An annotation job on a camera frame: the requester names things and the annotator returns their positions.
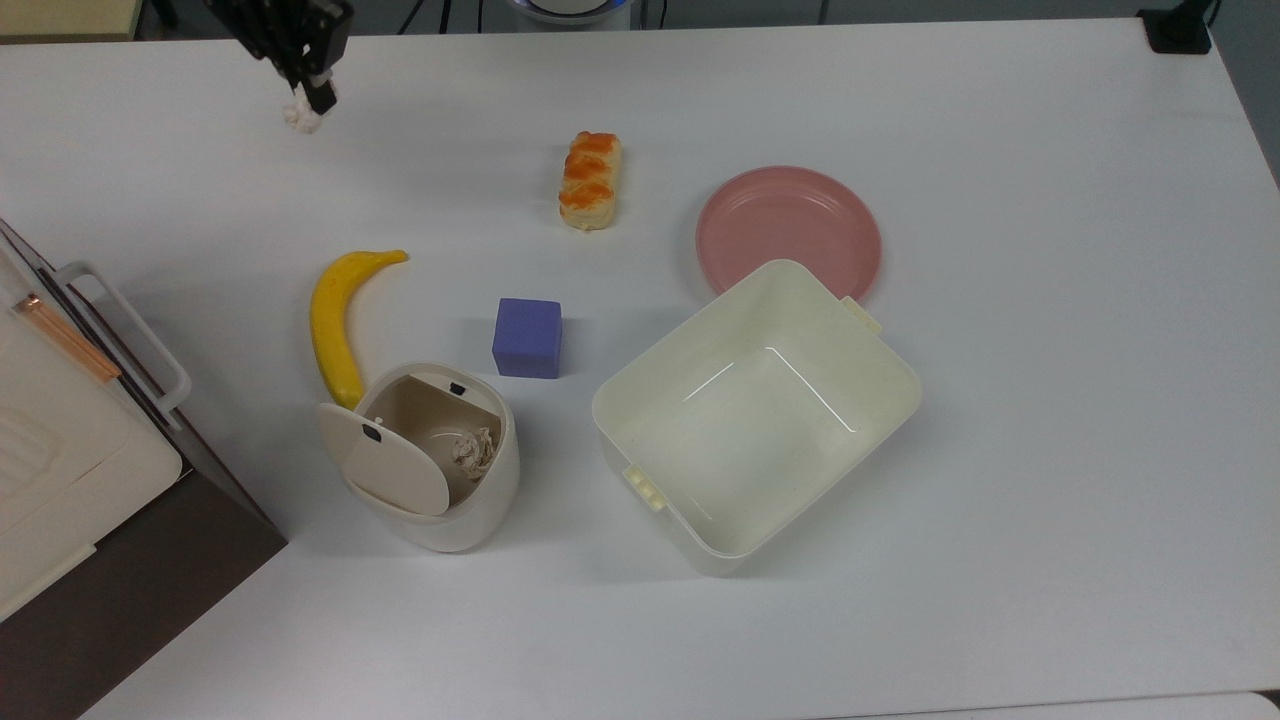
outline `metal handle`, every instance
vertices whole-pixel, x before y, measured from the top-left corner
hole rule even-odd
[[[26,300],[18,304],[18,313],[26,316],[31,324],[45,333],[45,337],[54,341],[68,357],[79,363],[90,375],[100,383],[114,380],[120,377],[120,369],[97,348],[96,345],[84,340],[70,323],[63,319],[56,311],[32,292]]]
[[[142,316],[138,315],[138,311],[133,309],[133,305],[129,305],[129,301],[125,300],[123,295],[120,295],[120,291],[115,290],[115,286],[106,282],[106,278],[99,274],[97,269],[92,264],[86,263],[84,260],[77,260],[74,263],[68,263],[67,265],[63,265],[61,268],[59,268],[52,273],[54,281],[58,282],[58,284],[63,286],[63,288],[65,288],[67,291],[70,291],[70,286],[73,282],[84,275],[92,277],[95,281],[97,281],[99,284],[102,286],[102,290],[105,290],[106,293],[111,296],[111,300],[114,300],[115,304],[119,305],[122,310],[124,310],[124,314],[129,318],[129,320],[134,325],[137,325],[138,331],[142,333],[142,337],[145,337],[147,342],[151,343],[155,351],[160,355],[160,359],[164,360],[165,365],[169,365],[169,369],[173,370],[174,375],[178,379],[178,384],[169,392],[161,395],[160,397],[151,398],[151,401],[161,413],[168,414],[170,410],[177,407],[179,402],[187,400],[187,395],[191,393],[191,375],[188,375],[187,370],[178,364],[178,360],[173,356],[172,352],[169,352],[169,348],[166,348],[164,343],[160,342],[160,338],[157,338],[156,334],[151,332],[151,328],[147,327],[147,324],[142,320]],[[143,388],[143,392],[151,395],[150,388],[147,388],[145,383],[140,383],[140,386]]]

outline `crumpled paper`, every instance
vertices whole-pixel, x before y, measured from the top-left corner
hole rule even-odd
[[[489,428],[480,428],[476,433],[462,433],[453,443],[453,462],[468,480],[476,482],[489,471],[495,451]]]
[[[284,106],[284,122],[301,133],[311,135],[320,129],[323,120],[324,115],[311,109],[311,102],[307,101],[307,91],[302,88],[302,83],[300,82],[293,88],[293,105]]]

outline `banana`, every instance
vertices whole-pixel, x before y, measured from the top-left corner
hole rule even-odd
[[[348,252],[325,269],[311,293],[311,347],[320,377],[334,402],[347,410],[355,410],[365,395],[360,368],[347,343],[347,305],[378,270],[404,260],[408,254],[403,250]]]

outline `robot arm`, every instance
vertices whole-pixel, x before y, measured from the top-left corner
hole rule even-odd
[[[330,69],[347,49],[352,6],[344,0],[205,0],[253,58],[270,58],[289,87],[325,114],[338,101]]]

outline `plastic box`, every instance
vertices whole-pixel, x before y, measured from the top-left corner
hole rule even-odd
[[[803,265],[763,265],[596,391],[611,469],[698,570],[728,574],[919,406],[878,332]]]

